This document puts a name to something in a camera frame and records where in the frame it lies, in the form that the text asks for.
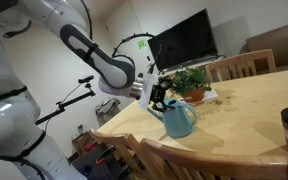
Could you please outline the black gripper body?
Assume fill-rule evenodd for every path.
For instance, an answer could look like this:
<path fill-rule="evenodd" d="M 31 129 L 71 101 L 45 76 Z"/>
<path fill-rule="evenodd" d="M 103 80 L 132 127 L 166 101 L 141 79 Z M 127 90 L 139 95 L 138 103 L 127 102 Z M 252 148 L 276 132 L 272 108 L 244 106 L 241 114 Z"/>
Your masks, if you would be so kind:
<path fill-rule="evenodd" d="M 151 91 L 150 100 L 154 103 L 159 103 L 164 100 L 166 94 L 166 88 L 160 84 L 154 85 Z"/>

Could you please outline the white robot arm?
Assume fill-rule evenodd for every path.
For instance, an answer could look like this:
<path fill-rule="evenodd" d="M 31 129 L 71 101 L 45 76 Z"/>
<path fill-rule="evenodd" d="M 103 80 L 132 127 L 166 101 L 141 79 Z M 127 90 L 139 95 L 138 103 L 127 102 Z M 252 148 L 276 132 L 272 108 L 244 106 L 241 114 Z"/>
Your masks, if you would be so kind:
<path fill-rule="evenodd" d="M 0 0 L 0 160 L 12 162 L 28 180 L 87 180 L 37 126 L 40 108 L 4 48 L 4 38 L 26 32 L 32 22 L 44 26 L 97 71 L 105 93 L 137 98 L 146 108 L 158 77 L 138 78 L 130 57 L 107 55 L 88 37 L 85 20 L 66 0 Z"/>

